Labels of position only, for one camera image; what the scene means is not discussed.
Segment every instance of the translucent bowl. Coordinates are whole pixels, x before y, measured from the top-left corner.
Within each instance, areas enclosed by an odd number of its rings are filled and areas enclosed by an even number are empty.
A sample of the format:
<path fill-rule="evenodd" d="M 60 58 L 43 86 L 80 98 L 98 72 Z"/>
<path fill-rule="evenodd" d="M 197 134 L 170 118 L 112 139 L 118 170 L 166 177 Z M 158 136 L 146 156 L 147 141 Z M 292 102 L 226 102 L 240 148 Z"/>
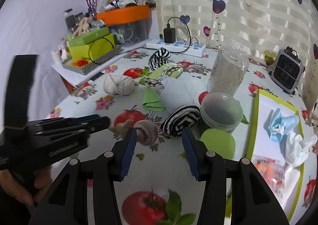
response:
<path fill-rule="evenodd" d="M 203 98 L 201 116 L 208 127 L 232 132 L 243 118 L 243 109 L 235 98 L 213 92 Z"/>

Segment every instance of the finger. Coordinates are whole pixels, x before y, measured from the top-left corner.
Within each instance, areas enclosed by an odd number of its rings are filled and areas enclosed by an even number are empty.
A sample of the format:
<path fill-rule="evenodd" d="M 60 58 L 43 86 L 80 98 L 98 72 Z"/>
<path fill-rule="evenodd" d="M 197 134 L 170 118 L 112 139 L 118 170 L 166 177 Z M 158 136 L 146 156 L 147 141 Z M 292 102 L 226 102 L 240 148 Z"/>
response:
<path fill-rule="evenodd" d="M 36 189 L 41 189 L 44 186 L 50 185 L 52 183 L 50 171 L 51 166 L 48 166 L 40 171 L 34 180 L 34 187 Z"/>
<path fill-rule="evenodd" d="M 38 191 L 38 193 L 34 196 L 33 200 L 37 203 L 40 203 L 40 201 L 42 200 L 42 198 L 44 197 L 45 193 L 47 192 L 47 190 L 49 189 L 51 184 L 44 186 L 43 188 L 40 189 L 40 191 Z"/>
<path fill-rule="evenodd" d="M 20 203 L 33 205 L 31 194 L 12 177 L 9 170 L 0 171 L 0 184 L 9 196 L 14 197 Z"/>

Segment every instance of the black charger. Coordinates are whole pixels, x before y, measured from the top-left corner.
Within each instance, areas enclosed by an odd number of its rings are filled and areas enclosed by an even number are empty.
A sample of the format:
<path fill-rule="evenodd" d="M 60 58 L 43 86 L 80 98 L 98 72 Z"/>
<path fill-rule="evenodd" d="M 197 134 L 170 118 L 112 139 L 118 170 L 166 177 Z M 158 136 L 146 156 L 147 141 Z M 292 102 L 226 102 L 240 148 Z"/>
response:
<path fill-rule="evenodd" d="M 167 24 L 167 27 L 163 30 L 163 37 L 165 43 L 175 42 L 175 28 L 171 28 L 169 23 Z"/>

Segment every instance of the white power strip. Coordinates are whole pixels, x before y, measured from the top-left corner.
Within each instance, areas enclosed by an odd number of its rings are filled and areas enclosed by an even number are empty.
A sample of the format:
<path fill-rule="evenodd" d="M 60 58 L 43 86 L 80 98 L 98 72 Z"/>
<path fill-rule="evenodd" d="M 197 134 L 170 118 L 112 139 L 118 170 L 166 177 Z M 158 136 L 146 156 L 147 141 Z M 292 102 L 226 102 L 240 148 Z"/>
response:
<path fill-rule="evenodd" d="M 166 48 L 169 52 L 181 52 L 188 48 L 184 42 L 176 41 L 174 43 L 165 43 L 164 40 L 151 40 L 150 42 L 146 43 L 146 47 L 148 48 Z M 193 44 L 190 48 L 184 52 L 187 55 L 193 55 L 197 57 L 202 57 L 204 52 L 206 51 L 206 45 L 202 44 Z"/>

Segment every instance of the floral tablecloth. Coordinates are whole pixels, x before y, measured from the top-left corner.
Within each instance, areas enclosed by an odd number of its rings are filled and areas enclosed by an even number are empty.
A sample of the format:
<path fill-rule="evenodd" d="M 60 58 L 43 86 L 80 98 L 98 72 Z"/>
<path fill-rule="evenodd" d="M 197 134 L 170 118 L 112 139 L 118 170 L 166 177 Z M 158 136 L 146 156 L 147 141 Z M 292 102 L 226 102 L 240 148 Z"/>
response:
<path fill-rule="evenodd" d="M 138 53 L 133 52 L 109 66 L 104 72 L 117 75 L 125 74 L 136 79 L 136 83 L 138 83 L 138 79 L 147 74 L 145 67 L 148 66 L 151 53 L 153 52 L 144 49 Z M 196 104 L 199 104 L 204 95 L 216 54 L 215 51 L 207 50 L 203 58 L 184 54 L 173 54 L 170 58 L 171 61 L 183 65 L 185 73 L 182 75 L 188 75 L 187 85 L 193 85 L 193 90 L 190 93 L 195 95 Z M 123 182 L 115 183 L 122 222 L 129 225 L 169 224 L 157 221 L 172 219 L 180 214 L 181 217 L 176 224 L 196 224 L 205 183 L 197 182 L 192 177 L 185 159 L 181 138 L 171 137 L 160 130 L 160 124 L 169 116 L 169 113 L 166 110 L 154 112 L 143 108 L 143 85 L 136 86 L 135 91 L 128 96 L 112 96 L 104 92 L 104 79 L 105 75 L 95 82 L 87 82 L 84 85 L 87 89 L 83 92 L 82 98 L 68 96 L 49 114 L 49 117 L 81 117 L 99 114 L 108 116 L 116 124 L 123 123 L 127 119 L 132 119 L 134 123 L 145 119 L 150 120 L 152 125 L 148 128 L 158 129 L 158 137 L 151 138 L 150 145 L 137 143 L 128 176 Z M 236 142 L 234 160 L 239 160 L 244 156 L 251 126 L 249 121 L 252 119 L 253 97 L 259 89 L 266 90 L 294 105 L 303 117 L 301 122 L 304 136 L 313 135 L 311 121 L 297 90 L 294 95 L 286 94 L 270 79 L 265 65 L 250 59 L 248 72 L 234 95 L 240 101 L 246 117 L 246 121 L 240 123 L 232 132 Z M 81 161 L 94 159 L 110 150 L 118 139 L 120 139 L 120 135 L 109 130 L 92 134 L 89 139 L 89 147 L 79 152 L 75 157 Z M 68 160 L 69 158 L 54 165 L 53 173 L 55 172 L 57 175 Z M 311 152 L 304 166 L 301 194 L 290 221 L 292 225 L 299 220 L 311 203 L 316 171 L 317 156 Z M 89 188 L 89 193 L 92 193 L 91 181 Z M 287 204 L 285 208 L 287 214 L 293 201 L 289 202 L 291 203 Z M 91 205 L 88 208 L 89 220 L 93 224 L 93 209 Z"/>

